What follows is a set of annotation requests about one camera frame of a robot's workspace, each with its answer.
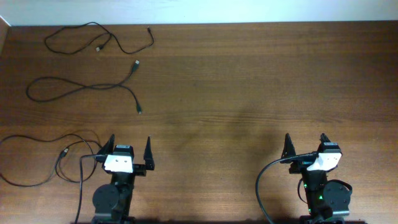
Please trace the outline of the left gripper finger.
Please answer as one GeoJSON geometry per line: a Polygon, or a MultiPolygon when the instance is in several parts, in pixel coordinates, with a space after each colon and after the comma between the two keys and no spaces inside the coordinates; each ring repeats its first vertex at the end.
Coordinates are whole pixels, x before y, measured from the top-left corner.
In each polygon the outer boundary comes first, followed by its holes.
{"type": "Polygon", "coordinates": [[[97,155],[104,156],[110,154],[114,149],[114,140],[115,140],[115,135],[112,134],[107,143],[97,152],[97,155]]]}
{"type": "Polygon", "coordinates": [[[147,138],[143,158],[144,158],[146,170],[155,170],[155,162],[154,162],[154,158],[153,158],[153,154],[152,154],[150,136],[147,138]]]}

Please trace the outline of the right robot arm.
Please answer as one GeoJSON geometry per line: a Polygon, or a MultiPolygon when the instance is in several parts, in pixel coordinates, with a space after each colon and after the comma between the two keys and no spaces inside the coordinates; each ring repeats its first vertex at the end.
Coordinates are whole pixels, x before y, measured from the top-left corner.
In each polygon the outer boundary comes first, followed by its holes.
{"type": "Polygon", "coordinates": [[[349,203],[353,192],[350,184],[327,179],[327,174],[338,167],[341,149],[321,134],[316,151],[298,155],[289,134],[285,135],[281,159],[289,164],[290,174],[300,174],[308,206],[308,215],[299,218],[300,223],[344,223],[349,215],[349,203]]]}

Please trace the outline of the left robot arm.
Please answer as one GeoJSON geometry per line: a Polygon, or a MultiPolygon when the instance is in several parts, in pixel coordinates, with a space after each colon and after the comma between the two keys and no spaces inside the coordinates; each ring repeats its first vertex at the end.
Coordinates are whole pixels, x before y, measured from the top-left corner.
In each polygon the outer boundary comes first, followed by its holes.
{"type": "Polygon", "coordinates": [[[148,170],[155,169],[150,138],[144,149],[143,164],[134,163],[134,148],[115,144],[115,136],[97,152],[95,160],[102,163],[103,170],[111,175],[111,181],[96,189],[92,202],[95,214],[92,223],[135,223],[129,215],[136,177],[145,177],[148,170]]]}

